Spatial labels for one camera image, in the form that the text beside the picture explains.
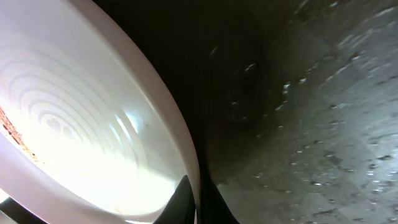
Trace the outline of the white plate top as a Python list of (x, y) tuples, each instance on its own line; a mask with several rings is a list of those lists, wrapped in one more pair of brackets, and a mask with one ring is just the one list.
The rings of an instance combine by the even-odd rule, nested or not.
[(47, 223), (153, 223), (200, 171), (156, 69), (93, 1), (1, 2), (1, 189)]

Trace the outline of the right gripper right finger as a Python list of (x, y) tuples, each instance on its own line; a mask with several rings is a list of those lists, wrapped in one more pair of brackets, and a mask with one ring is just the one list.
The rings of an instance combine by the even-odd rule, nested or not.
[(206, 158), (199, 156), (198, 163), (200, 168), (199, 223), (239, 224), (211, 179)]

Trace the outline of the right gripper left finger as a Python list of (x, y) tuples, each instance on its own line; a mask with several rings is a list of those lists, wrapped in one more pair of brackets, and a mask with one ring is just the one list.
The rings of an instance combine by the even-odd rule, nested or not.
[(195, 211), (192, 188), (185, 175), (154, 224), (194, 224)]

